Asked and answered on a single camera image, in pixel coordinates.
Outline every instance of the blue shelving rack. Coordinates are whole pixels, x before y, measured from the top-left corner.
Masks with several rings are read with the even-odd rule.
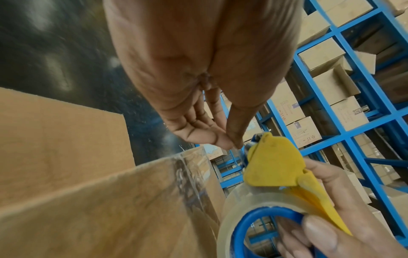
[[[360,170],[364,177],[364,179],[360,180],[362,185],[371,188],[379,203],[384,207],[384,216],[388,218],[390,228],[393,231],[396,239],[403,246],[408,247],[408,229],[402,221],[400,215],[388,199],[387,195],[385,194],[381,186],[383,183],[381,182],[380,178],[377,176],[371,165],[385,164],[395,167],[408,167],[408,125],[403,119],[404,116],[408,115],[408,103],[399,103],[397,105],[392,104],[381,87],[375,81],[373,76],[367,71],[365,66],[358,59],[342,33],[345,33],[352,27],[359,28],[359,25],[369,23],[373,18],[376,18],[384,25],[384,27],[387,28],[387,32],[392,34],[392,36],[397,40],[398,44],[402,47],[403,51],[387,62],[377,65],[377,71],[401,59],[408,58],[408,34],[404,30],[404,28],[395,20],[394,16],[391,14],[382,0],[368,0],[368,2],[373,6],[373,9],[370,12],[339,28],[333,24],[327,14],[320,7],[317,0],[306,0],[305,2],[305,10],[308,10],[309,12],[318,11],[329,22],[330,29],[324,36],[300,47],[295,52],[293,68],[300,76],[300,79],[305,82],[305,85],[309,88],[310,92],[312,92],[310,96],[306,97],[305,99],[299,100],[299,105],[302,106],[314,99],[321,106],[321,108],[323,108],[327,112],[333,124],[337,128],[338,134],[334,136],[326,136],[323,138],[323,141],[302,149],[300,153],[303,156],[309,156],[313,159],[324,162],[324,159],[319,151],[341,142],[345,146],[347,152],[350,154],[357,168]],[[330,105],[324,98],[323,94],[309,74],[307,68],[298,56],[299,53],[329,38],[333,38],[338,43],[338,45],[346,52],[345,57],[354,70],[352,79],[359,87],[364,103],[370,108],[370,111],[366,113],[366,116],[368,117],[370,122],[350,131],[346,131],[343,128],[339,119],[334,114]],[[223,105],[225,114],[228,116],[229,112],[222,98],[221,103]],[[268,131],[265,122],[271,118],[274,118],[282,134],[294,143],[293,138],[291,137],[271,100],[268,100],[267,108],[269,109],[270,113],[265,117],[262,117],[259,112],[256,115],[261,128],[263,128],[264,131]],[[361,148],[356,143],[354,136],[379,127],[381,127],[386,132],[387,136],[392,141],[392,147],[403,160],[373,159],[367,158],[364,155]],[[232,155],[231,160],[219,164],[218,167],[224,168],[232,163],[235,163],[236,167],[233,170],[229,170],[221,175],[222,177],[224,177],[231,173],[239,172],[238,176],[223,181],[221,183],[223,188],[228,188],[242,182],[242,167],[239,165],[239,157],[234,157]],[[259,241],[272,239],[277,235],[275,231],[268,231],[266,230],[266,227],[264,227],[264,229],[265,232],[263,234],[250,238],[250,242],[252,244]]]

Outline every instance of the shiny concrete floor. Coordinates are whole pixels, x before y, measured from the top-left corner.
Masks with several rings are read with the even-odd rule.
[[[102,0],[0,0],[0,87],[123,114],[136,164],[192,147],[126,76]]]

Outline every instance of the yellow plastic guard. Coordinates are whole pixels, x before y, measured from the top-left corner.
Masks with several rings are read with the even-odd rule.
[[[307,170],[299,150],[284,137],[264,133],[248,152],[244,182],[255,187],[289,187],[286,193],[296,195],[327,215],[339,229],[351,232],[334,209],[326,191],[313,173]]]

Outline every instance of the human hand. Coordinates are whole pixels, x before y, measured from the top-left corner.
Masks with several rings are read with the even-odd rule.
[[[183,140],[242,147],[292,62],[302,0],[104,0],[136,88]],[[204,111],[205,91],[215,122]],[[220,92],[232,102],[228,121]]]
[[[302,225],[277,218],[280,240],[277,249],[284,258],[312,258],[308,247],[314,245],[328,258],[408,257],[408,252],[374,217],[344,171],[336,166],[305,159],[306,168],[324,187],[334,207],[353,236],[326,220],[305,216]]]

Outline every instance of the roll of transparent tape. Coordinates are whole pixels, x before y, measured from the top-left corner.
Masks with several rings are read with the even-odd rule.
[[[217,238],[217,257],[232,258],[231,236],[241,219],[260,207],[284,207],[302,214],[323,214],[299,197],[285,194],[278,187],[251,187],[238,185],[227,197],[221,215],[221,227]]]

